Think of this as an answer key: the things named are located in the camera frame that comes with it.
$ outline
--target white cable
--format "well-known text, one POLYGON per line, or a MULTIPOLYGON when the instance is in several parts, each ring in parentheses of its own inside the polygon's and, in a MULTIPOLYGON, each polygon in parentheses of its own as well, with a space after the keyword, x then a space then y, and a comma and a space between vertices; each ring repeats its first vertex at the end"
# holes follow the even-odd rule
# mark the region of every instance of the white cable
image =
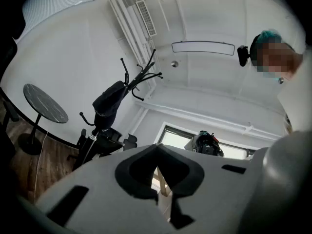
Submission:
POLYGON ((45 137, 43 139, 42 148, 41 148, 41 152, 40 152, 39 159, 38 159, 38 164, 37 164, 37 172, 36 172, 36 180, 35 180, 35 190, 34 190, 34 202, 35 202, 35 198, 36 198, 36 185, 37 185, 37 177, 38 177, 38 168, 39 168, 39 163, 40 163, 40 157, 41 157, 41 154, 42 154, 44 141, 45 141, 45 138, 47 138, 47 135, 48 135, 48 131, 47 131, 47 134, 45 135, 45 137))

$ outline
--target baseboard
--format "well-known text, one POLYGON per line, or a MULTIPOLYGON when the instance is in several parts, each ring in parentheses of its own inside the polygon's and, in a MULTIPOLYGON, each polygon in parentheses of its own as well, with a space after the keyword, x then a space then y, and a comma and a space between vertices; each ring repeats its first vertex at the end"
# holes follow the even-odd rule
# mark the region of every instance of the baseboard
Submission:
MULTIPOLYGON (((2 88, 0 88, 0 95, 3 97, 4 100, 6 100, 6 101, 8 101, 8 102, 10 102, 10 103, 12 104, 12 106, 14 107, 14 109, 16 110, 16 112, 18 113, 18 115, 19 115, 20 117, 22 117, 25 121, 27 121, 27 122, 28 122, 29 124, 31 124, 32 126, 35 124, 30 118, 28 118, 25 114, 23 114, 23 113, 11 102, 11 100, 8 98, 8 96, 5 94, 5 92, 3 91, 2 88)), ((46 130, 44 130, 42 127, 39 127, 39 126, 37 127, 37 130, 39 130, 40 132, 42 132, 42 133, 44 133, 44 134, 47 133, 46 130)), ((51 134, 51 133, 48 133, 48 136, 49 136, 50 138, 52 138, 52 139, 54 139, 54 140, 60 142, 60 143, 63 143, 63 144, 65 144, 65 145, 67 145, 67 146, 70 146, 70 147, 73 147, 73 148, 77 148, 77 145, 76 145, 76 144, 70 143, 70 142, 68 142, 68 141, 66 141, 66 140, 63 140, 63 139, 61 139, 61 138, 59 138, 59 137, 56 137, 55 135, 53 135, 53 134, 51 134)))

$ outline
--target round table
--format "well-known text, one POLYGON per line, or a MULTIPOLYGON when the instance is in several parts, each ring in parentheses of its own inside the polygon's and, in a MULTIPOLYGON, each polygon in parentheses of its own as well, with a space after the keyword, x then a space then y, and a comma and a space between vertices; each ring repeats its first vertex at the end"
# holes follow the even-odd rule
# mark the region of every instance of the round table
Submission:
POLYGON ((41 116, 56 123, 68 122, 68 116, 61 106, 40 88, 32 84, 26 84, 23 92, 27 102, 38 113, 38 117, 31 134, 21 134, 18 143, 24 152, 38 155, 41 152, 42 144, 35 137, 35 133, 41 116))

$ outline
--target black marble tabletop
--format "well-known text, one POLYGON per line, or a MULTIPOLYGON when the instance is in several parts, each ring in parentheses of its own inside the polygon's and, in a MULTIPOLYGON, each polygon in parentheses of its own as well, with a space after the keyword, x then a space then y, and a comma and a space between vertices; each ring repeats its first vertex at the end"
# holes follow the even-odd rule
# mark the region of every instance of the black marble tabletop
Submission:
POLYGON ((23 92, 28 103, 41 116, 56 123, 68 122, 66 112, 40 88, 32 84, 26 84, 23 88, 23 92))

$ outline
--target white ceiling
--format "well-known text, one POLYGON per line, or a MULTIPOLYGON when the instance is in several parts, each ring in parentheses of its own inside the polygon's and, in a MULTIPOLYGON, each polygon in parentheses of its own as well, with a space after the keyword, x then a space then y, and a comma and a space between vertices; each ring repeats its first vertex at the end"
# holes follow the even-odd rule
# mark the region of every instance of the white ceiling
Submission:
POLYGON ((298 52, 304 51, 304 33, 280 0, 146 0, 154 21, 164 83, 226 93, 282 112, 276 95, 285 85, 265 78, 255 68, 241 67, 237 47, 250 46, 262 30, 275 29, 298 52), (233 56, 214 53, 173 53, 177 41, 219 41, 235 45, 233 56), (173 68, 171 61, 179 62, 173 68))

